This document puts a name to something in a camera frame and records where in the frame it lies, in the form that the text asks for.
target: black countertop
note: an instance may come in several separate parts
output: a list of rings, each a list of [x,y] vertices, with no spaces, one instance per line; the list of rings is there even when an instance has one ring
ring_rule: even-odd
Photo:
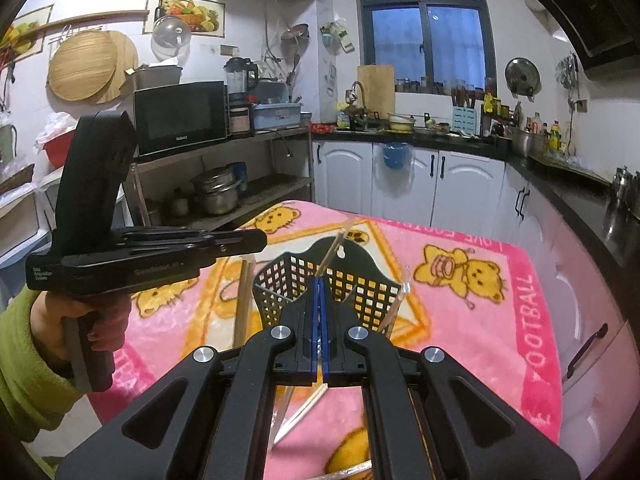
[[[379,134],[373,132],[334,132],[313,134],[313,140],[342,140],[354,142],[407,142],[416,148],[469,153],[505,160],[506,153],[499,153],[494,144],[436,134]]]
[[[587,249],[640,344],[640,221],[610,203],[606,186],[502,152],[493,144],[448,136],[335,132],[313,139],[407,142],[416,148],[506,161],[551,202]]]

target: fruit picture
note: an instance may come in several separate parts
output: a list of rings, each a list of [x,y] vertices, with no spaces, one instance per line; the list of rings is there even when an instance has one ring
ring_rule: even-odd
[[[192,34],[225,37],[225,4],[212,0],[146,0],[149,11],[143,34],[153,31],[154,23],[163,16],[177,16]]]
[[[44,34],[28,34],[30,30],[49,23],[53,5],[32,10],[18,16],[9,25],[0,40],[0,66],[11,60],[20,61],[33,54],[39,54],[44,47]]]

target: electrical outlet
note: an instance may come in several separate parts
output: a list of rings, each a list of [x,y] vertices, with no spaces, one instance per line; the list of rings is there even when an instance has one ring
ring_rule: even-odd
[[[239,49],[236,46],[231,45],[220,45],[220,56],[237,56],[239,53]]]

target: round wooden board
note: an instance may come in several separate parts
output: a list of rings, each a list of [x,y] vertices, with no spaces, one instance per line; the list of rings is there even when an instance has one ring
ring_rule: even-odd
[[[107,34],[113,43],[116,44],[118,61],[116,63],[116,70],[111,76],[111,79],[109,79],[109,82],[88,99],[90,102],[96,104],[106,103],[120,97],[120,87],[127,80],[125,70],[138,67],[138,50],[133,41],[117,30],[110,30]]]
[[[116,70],[118,49],[106,32],[86,30],[65,40],[49,63],[51,91],[65,101],[87,99]]]

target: green sleeve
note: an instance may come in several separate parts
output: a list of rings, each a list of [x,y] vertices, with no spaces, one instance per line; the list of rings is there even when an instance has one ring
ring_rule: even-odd
[[[0,314],[0,399],[10,427],[32,442],[40,430],[55,430],[82,393],[53,373],[31,338],[31,306],[39,292],[26,287]]]

